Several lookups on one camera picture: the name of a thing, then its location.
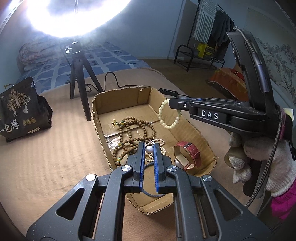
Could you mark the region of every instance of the tripod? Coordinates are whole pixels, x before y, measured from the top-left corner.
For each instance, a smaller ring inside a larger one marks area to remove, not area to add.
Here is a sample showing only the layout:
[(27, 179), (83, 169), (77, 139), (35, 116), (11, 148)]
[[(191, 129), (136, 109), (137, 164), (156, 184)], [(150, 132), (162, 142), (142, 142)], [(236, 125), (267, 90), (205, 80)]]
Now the tripod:
[(84, 55), (84, 51), (81, 48), (81, 44), (78, 41), (72, 43), (72, 64), (71, 64), (71, 75), (70, 75), (70, 99), (74, 98), (74, 90), (75, 90), (75, 79), (77, 79), (78, 89), (80, 93), (80, 98), (82, 102), (82, 106), (84, 109), (85, 117), (87, 121), (91, 121), (91, 111), (89, 108), (89, 101), (87, 98), (87, 92), (85, 89), (84, 82), (84, 73), (83, 66), (94, 82), (95, 86), (99, 90), (99, 92), (104, 92), (96, 75), (91, 68), (91, 65), (87, 58)]

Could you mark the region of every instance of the orange-covered table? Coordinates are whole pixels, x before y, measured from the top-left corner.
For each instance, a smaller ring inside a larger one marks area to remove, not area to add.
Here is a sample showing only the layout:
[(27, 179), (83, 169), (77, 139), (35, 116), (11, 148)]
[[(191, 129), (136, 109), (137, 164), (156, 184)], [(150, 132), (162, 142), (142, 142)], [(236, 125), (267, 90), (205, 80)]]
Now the orange-covered table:
[(217, 69), (209, 81), (218, 83), (238, 100), (249, 100), (244, 80), (235, 75), (230, 68)]

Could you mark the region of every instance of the pink sleeve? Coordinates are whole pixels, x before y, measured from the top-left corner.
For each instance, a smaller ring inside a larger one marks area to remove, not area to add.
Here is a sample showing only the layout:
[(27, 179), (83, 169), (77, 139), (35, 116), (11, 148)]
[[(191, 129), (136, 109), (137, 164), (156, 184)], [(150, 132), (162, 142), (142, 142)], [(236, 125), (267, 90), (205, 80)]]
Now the pink sleeve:
[(271, 201), (272, 215), (285, 220), (294, 204), (296, 203), (296, 180), (290, 189), (279, 197), (275, 197)]

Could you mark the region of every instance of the blue cord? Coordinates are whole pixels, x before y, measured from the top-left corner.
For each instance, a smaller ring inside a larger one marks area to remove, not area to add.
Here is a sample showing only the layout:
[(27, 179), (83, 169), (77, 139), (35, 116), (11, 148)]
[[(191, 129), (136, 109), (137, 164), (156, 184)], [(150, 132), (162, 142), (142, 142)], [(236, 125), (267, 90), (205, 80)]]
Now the blue cord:
[[(145, 165), (144, 170), (146, 169), (146, 167), (153, 166), (153, 165), (154, 165), (154, 162), (150, 162), (149, 164)], [(154, 194), (150, 194), (150, 193), (146, 192), (146, 191), (144, 190), (144, 188), (142, 189), (142, 192), (143, 192), (145, 195), (150, 196), (150, 197), (163, 197), (163, 196), (166, 195), (166, 194), (156, 194), (156, 195), (154, 195)]]

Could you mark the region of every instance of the silver screw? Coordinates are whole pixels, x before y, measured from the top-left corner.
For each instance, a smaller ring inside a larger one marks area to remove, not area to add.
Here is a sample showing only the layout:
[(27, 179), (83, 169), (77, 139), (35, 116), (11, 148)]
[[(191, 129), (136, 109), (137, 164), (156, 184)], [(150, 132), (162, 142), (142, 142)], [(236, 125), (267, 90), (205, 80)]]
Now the silver screw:
[(170, 172), (174, 172), (174, 171), (176, 171), (178, 168), (176, 167), (176, 166), (169, 166), (168, 167), (168, 170), (170, 171)]
[(205, 182), (210, 182), (212, 180), (212, 177), (210, 175), (204, 175), (202, 177), (202, 179), (205, 181)]
[(96, 179), (96, 175), (95, 175), (95, 174), (88, 174), (88, 175), (86, 176), (86, 179), (87, 179), (89, 182), (91, 182), (91, 181), (93, 181), (93, 180)]
[(129, 165), (124, 165), (121, 167), (121, 170), (123, 170), (124, 172), (128, 172), (131, 169), (131, 166)]

